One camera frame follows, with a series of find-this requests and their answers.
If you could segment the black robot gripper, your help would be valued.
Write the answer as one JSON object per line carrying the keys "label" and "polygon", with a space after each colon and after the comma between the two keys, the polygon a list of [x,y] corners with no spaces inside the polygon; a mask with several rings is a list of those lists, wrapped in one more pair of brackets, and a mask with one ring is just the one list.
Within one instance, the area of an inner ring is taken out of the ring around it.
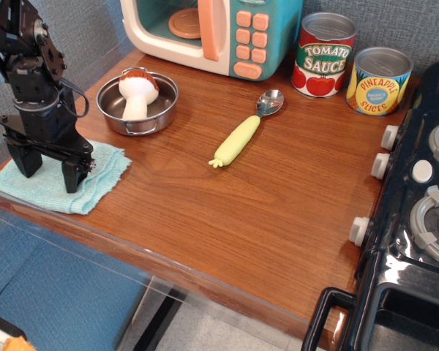
{"label": "black robot gripper", "polygon": [[7,148],[18,170],[27,178],[42,166],[42,156],[62,162],[66,191],[76,193],[94,168],[93,147],[76,130],[89,111],[89,100],[77,86],[13,86],[17,115],[2,115]]}

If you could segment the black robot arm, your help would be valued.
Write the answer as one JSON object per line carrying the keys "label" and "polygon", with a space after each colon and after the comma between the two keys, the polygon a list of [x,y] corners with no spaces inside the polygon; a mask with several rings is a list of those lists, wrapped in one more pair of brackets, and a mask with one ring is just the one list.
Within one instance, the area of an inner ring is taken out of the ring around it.
{"label": "black robot arm", "polygon": [[32,177],[48,156],[61,163],[67,192],[74,193],[94,167],[93,147],[76,123],[82,91],[63,76],[64,54],[29,1],[0,1],[0,73],[12,89],[15,115],[0,116],[4,139],[19,171]]}

